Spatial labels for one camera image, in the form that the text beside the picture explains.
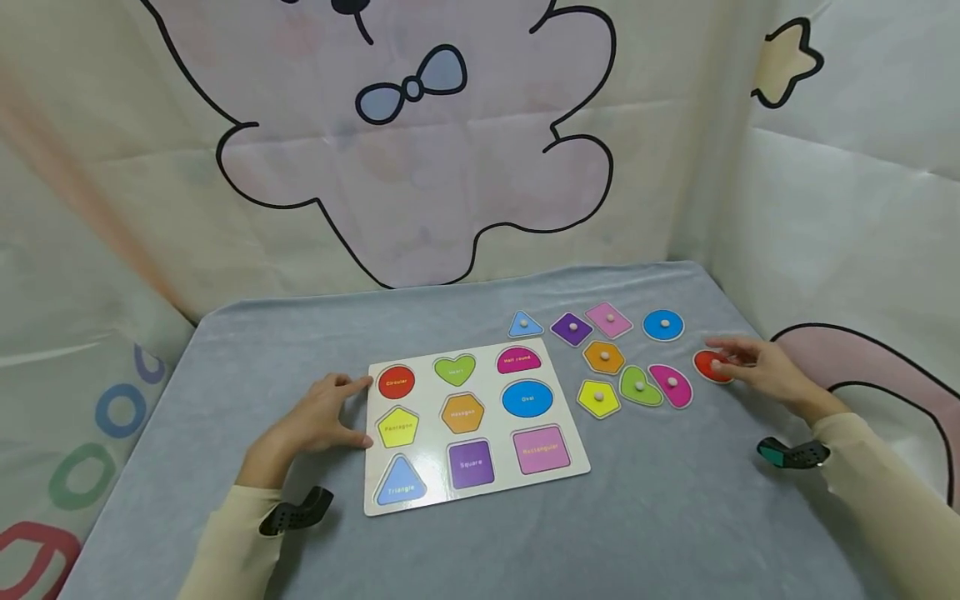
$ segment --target hand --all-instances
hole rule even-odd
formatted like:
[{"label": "hand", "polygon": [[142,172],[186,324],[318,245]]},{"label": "hand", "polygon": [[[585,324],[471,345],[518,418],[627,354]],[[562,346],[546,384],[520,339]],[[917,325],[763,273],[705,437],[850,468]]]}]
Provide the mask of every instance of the hand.
[{"label": "hand", "polygon": [[372,377],[353,381],[343,373],[331,373],[314,382],[297,406],[248,448],[234,483],[247,488],[279,490],[294,457],[300,452],[319,452],[334,445],[372,446],[370,436],[340,423],[340,409],[347,398],[371,383]]},{"label": "hand", "polygon": [[272,433],[298,452],[320,452],[334,445],[369,448],[373,439],[362,431],[344,427],[340,411],[347,398],[372,383],[373,378],[368,375],[354,381],[348,375],[332,372],[310,386],[297,406],[274,425]]},{"label": "hand", "polygon": [[772,342],[746,336],[706,338],[705,342],[711,348],[719,348],[730,361],[713,361],[715,372],[773,397],[810,426],[823,417],[850,412],[839,398],[804,375],[786,352]]}]

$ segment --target green ring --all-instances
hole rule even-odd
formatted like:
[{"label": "green ring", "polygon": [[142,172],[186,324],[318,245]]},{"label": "green ring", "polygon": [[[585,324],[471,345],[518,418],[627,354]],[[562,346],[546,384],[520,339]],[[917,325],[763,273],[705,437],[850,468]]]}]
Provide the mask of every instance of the green ring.
[{"label": "green ring", "polygon": [[[88,491],[83,493],[73,492],[67,488],[66,479],[70,476],[70,471],[88,458],[95,458],[100,461],[104,466],[104,472],[101,473],[97,483]],[[70,452],[66,458],[57,465],[53,476],[50,477],[50,485],[47,486],[47,493],[50,494],[50,500],[57,508],[64,511],[79,511],[80,509],[85,509],[90,506],[103,495],[116,472],[117,467],[113,463],[113,459],[110,457],[106,448],[94,442],[84,444],[77,447],[73,452]]]}]

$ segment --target pink square piece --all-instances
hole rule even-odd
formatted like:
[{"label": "pink square piece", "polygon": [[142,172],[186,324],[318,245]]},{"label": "pink square piece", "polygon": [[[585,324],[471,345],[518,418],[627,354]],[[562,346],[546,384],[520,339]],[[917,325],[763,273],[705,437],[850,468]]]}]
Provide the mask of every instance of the pink square piece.
[{"label": "pink square piece", "polygon": [[597,329],[603,331],[608,338],[615,340],[627,331],[634,328],[634,324],[627,319],[609,302],[600,302],[587,311],[587,318],[596,324]]}]

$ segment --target sleeve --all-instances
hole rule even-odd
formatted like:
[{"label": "sleeve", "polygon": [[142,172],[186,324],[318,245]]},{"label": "sleeve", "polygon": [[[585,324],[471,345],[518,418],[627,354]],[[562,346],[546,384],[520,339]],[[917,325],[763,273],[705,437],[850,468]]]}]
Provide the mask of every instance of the sleeve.
[{"label": "sleeve", "polygon": [[830,449],[821,467],[905,598],[960,598],[960,515],[910,470],[862,418],[827,417],[813,435]]},{"label": "sleeve", "polygon": [[210,515],[179,600],[262,600],[280,556],[283,534],[260,534],[280,490],[233,486]]}]

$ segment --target red circle piece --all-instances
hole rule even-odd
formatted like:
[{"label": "red circle piece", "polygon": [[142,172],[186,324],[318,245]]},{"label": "red circle piece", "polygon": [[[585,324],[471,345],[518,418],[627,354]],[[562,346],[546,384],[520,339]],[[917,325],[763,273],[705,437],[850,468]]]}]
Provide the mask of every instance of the red circle piece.
[{"label": "red circle piece", "polygon": [[399,400],[414,389],[414,372],[403,365],[394,365],[380,374],[377,389],[389,400]]},{"label": "red circle piece", "polygon": [[733,381],[733,379],[730,377],[713,372],[711,363],[715,360],[718,360],[721,363],[730,364],[730,361],[727,360],[727,357],[720,352],[714,352],[713,350],[700,350],[693,355],[693,366],[696,367],[697,372],[700,375],[709,379],[713,383],[730,383]]}]

